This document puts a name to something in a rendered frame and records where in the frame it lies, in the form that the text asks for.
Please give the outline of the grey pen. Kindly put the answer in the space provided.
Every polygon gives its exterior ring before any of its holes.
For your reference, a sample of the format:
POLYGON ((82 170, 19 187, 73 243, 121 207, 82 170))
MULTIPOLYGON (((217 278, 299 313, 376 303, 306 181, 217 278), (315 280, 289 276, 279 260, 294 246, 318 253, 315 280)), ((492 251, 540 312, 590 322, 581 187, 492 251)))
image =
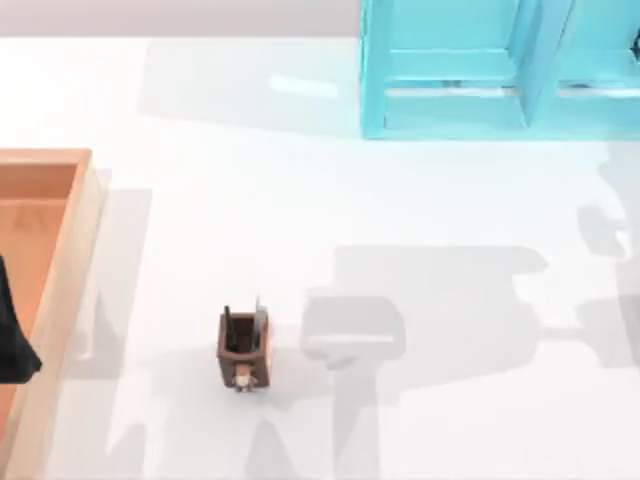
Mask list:
POLYGON ((255 351, 260 350, 263 325, 267 319, 268 313, 262 305, 260 296, 257 296, 252 331, 252 346, 255 351))

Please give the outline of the black pen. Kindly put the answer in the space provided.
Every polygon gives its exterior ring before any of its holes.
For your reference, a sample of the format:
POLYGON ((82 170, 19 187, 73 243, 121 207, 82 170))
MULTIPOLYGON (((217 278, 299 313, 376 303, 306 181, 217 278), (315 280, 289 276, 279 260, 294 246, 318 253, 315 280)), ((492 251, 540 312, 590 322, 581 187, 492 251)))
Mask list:
POLYGON ((235 329, 235 322, 231 309, 228 305, 224 306, 224 326, 225 326, 225 350, 236 353, 238 351, 238 341, 235 329))

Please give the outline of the brown wooden pen holder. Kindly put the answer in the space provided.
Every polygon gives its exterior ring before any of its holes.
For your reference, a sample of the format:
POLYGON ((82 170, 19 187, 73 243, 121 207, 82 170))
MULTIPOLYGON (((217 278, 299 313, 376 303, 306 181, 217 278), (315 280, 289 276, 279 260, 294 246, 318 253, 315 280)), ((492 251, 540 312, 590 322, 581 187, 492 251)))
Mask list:
POLYGON ((268 388, 271 385, 272 355, 269 317, 263 325, 260 350, 255 351, 252 346, 254 313, 232 312, 238 341, 236 353, 225 350, 224 311, 219 319, 216 351, 218 364, 224 385, 237 392, 268 388))

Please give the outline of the light blue rack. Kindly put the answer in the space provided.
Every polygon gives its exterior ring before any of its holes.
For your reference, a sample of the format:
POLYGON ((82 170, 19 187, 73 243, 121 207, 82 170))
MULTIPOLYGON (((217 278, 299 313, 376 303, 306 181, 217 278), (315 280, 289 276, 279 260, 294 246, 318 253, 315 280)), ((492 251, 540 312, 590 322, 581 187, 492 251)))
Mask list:
POLYGON ((640 0, 360 0, 362 135, 640 140, 640 0))

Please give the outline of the shallow salmon-coloured box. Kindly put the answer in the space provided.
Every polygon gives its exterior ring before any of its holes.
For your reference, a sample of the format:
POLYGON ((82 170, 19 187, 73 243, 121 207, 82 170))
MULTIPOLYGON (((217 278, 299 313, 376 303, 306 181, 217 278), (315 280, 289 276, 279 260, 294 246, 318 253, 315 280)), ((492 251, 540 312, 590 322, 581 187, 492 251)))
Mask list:
POLYGON ((87 148, 0 148, 0 257, 42 369, 0 385, 0 480, 42 480, 104 205, 87 148))

